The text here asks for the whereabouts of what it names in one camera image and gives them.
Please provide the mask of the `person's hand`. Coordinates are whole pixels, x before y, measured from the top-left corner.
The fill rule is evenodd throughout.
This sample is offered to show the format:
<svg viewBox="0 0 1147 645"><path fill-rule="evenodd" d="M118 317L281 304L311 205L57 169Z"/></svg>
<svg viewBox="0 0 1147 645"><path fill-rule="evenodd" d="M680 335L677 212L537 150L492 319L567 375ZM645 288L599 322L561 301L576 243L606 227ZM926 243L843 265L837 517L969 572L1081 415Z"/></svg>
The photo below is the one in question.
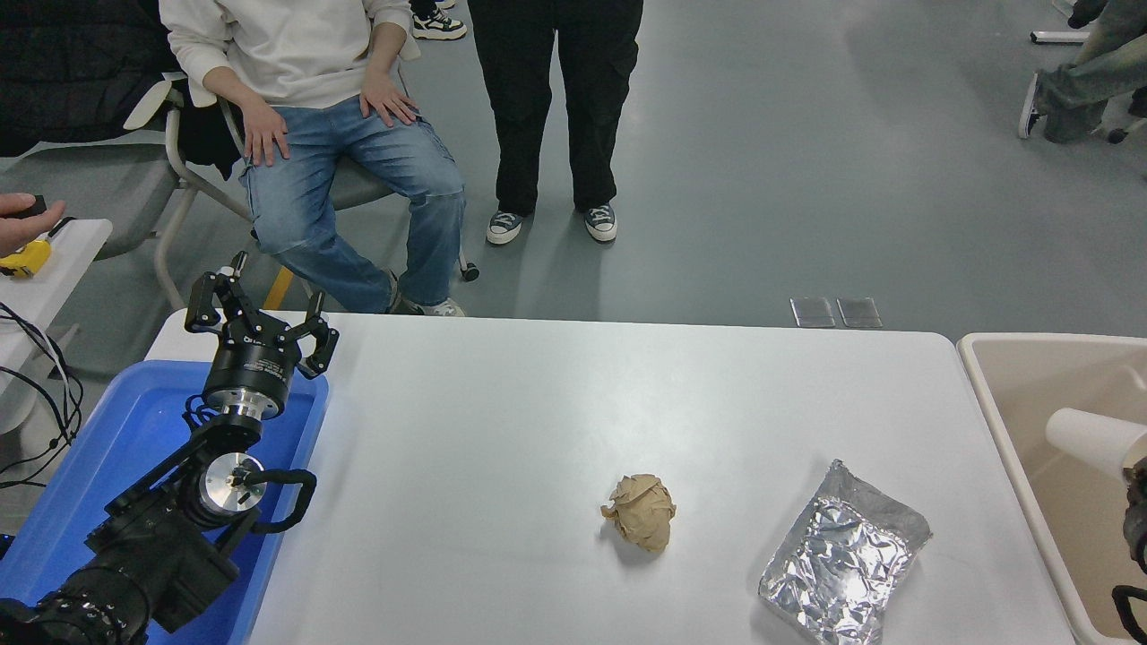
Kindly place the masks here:
<svg viewBox="0 0 1147 645"><path fill-rule="evenodd" d="M28 217L19 213L36 204L36 196L28 193L1 194L1 257L18 252L22 246L41 236L56 225L67 210L63 200L54 201L45 211Z"/></svg>

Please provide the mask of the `person's right hand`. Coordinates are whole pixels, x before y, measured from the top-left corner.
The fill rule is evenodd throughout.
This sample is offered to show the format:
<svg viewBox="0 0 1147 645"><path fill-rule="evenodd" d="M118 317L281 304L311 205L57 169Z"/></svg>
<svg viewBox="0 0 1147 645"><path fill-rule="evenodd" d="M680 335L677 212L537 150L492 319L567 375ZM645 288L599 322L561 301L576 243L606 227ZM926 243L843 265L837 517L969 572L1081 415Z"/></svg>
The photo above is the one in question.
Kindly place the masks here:
<svg viewBox="0 0 1147 645"><path fill-rule="evenodd" d="M244 98L237 102L243 118L243 151L255 168L270 168L276 160L290 160L288 127L279 114L262 98Z"/></svg>

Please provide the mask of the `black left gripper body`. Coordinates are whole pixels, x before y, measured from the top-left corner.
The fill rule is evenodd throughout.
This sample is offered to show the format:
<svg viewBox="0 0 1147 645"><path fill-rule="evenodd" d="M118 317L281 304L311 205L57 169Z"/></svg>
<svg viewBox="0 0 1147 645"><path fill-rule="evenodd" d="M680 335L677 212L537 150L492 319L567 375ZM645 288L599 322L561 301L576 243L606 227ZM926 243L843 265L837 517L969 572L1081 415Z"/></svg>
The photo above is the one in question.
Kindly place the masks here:
<svg viewBox="0 0 1147 645"><path fill-rule="evenodd" d="M219 331L203 399L212 407L226 407L239 391L247 391L258 393L264 407L283 407L302 351L296 342L281 345L276 339L276 333L251 335L229 326Z"/></svg>

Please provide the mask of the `person's left hand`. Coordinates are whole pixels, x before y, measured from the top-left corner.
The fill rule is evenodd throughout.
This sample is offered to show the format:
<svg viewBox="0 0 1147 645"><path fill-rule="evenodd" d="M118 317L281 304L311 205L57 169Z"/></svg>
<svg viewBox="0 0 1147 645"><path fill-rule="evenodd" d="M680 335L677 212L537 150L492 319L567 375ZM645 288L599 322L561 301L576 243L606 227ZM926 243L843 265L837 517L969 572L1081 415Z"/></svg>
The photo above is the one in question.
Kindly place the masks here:
<svg viewBox="0 0 1147 645"><path fill-rule="evenodd" d="M395 84L387 71L367 71L359 94L364 119L377 117L385 127L418 122L418 104Z"/></svg>

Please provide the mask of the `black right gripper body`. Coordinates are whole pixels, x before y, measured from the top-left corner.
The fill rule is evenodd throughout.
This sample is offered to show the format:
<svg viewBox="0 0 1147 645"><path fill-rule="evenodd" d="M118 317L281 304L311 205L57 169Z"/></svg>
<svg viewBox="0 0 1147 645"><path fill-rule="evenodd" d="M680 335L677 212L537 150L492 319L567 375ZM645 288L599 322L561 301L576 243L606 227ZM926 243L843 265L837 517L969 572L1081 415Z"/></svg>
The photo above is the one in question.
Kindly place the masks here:
<svg viewBox="0 0 1147 645"><path fill-rule="evenodd" d="M1124 539L1129 555L1146 574L1146 503L1130 503L1124 513Z"/></svg>

